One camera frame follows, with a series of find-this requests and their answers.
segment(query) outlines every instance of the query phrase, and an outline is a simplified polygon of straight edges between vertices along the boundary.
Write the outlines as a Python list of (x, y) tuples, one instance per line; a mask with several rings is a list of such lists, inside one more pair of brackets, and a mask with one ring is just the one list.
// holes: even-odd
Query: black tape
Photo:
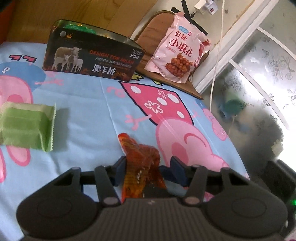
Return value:
[[(188, 7), (187, 7), (187, 4), (186, 4), (186, 1), (185, 0), (182, 0), (181, 1), (182, 3), (182, 7), (183, 7), (183, 11), (184, 11), (184, 17), (191, 23), (193, 24), (195, 27), (197, 27), (201, 32), (203, 32), (206, 36), (208, 35), (208, 32), (202, 28), (199, 24), (197, 24), (194, 20), (192, 20), (192, 17), (194, 17), (194, 15), (191, 17), (190, 16), (190, 13), (189, 13), (189, 10), (188, 10)], [(176, 9), (175, 7), (172, 7), (171, 8), (171, 11), (174, 12), (174, 13), (178, 13), (178, 12), (181, 12), (179, 11), (178, 9)]]

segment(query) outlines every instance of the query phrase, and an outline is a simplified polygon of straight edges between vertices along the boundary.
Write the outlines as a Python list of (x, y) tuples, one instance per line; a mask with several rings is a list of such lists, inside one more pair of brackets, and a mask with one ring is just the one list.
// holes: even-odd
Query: light blue bed sheet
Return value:
[[(161, 165), (169, 165), (170, 157), (177, 155), (188, 165), (216, 171), (229, 166), (247, 175), (230, 139), (202, 101), (138, 74), (123, 83), (45, 72), (45, 50), (45, 44), (0, 46), (0, 106), (7, 100), (57, 106), (52, 152), (1, 146), (0, 240), (22, 237), (17, 206), (46, 183), (74, 166), (89, 171), (114, 164), (124, 155), (117, 138), (122, 132), (155, 146)], [(98, 199), (94, 187), (86, 186), (85, 193)]]

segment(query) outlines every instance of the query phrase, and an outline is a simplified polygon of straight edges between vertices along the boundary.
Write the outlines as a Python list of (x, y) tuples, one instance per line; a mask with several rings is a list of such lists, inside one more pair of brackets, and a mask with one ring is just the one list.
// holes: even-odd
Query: wooden headboard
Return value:
[(17, 0), (7, 41), (47, 43), (52, 24), (67, 19), (130, 37), (157, 0)]

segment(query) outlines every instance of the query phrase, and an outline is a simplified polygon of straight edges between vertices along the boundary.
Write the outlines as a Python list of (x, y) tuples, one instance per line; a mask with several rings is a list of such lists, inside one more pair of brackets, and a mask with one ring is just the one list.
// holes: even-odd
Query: cartoon pig print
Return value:
[(193, 124), (186, 106), (176, 92), (138, 83), (120, 82), (120, 84), (133, 102), (155, 125), (158, 125), (163, 119), (170, 118)]
[[(29, 85), (18, 77), (0, 75), (0, 106), (6, 101), (15, 103), (33, 103), (32, 92)], [(6, 146), (11, 159), (20, 166), (30, 162), (30, 151), (25, 148)], [(0, 183), (6, 178), (6, 165), (0, 149)]]
[(226, 134), (226, 131), (222, 128), (220, 123), (216, 120), (216, 118), (213, 116), (213, 114), (208, 109), (203, 109), (203, 112), (205, 116), (209, 119), (209, 121), (212, 123), (213, 132), (215, 135), (221, 140), (225, 141), (228, 137)]
[(186, 165), (202, 165), (212, 171), (220, 171), (228, 164), (214, 154), (205, 136), (188, 122), (165, 119), (156, 127), (156, 140), (165, 163), (170, 165), (172, 156), (177, 156)]

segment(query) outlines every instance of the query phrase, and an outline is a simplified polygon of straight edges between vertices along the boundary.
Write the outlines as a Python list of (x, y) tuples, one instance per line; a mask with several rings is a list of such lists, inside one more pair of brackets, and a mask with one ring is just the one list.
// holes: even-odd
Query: green item in box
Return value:
[(0, 110), (0, 144), (51, 151), (56, 107), (6, 102)]
[(96, 34), (96, 31), (91, 28), (78, 26), (78, 25), (74, 25), (74, 24), (67, 24), (64, 28), (78, 30), (78, 31), (86, 32), (86, 33), (90, 33), (90, 34)]

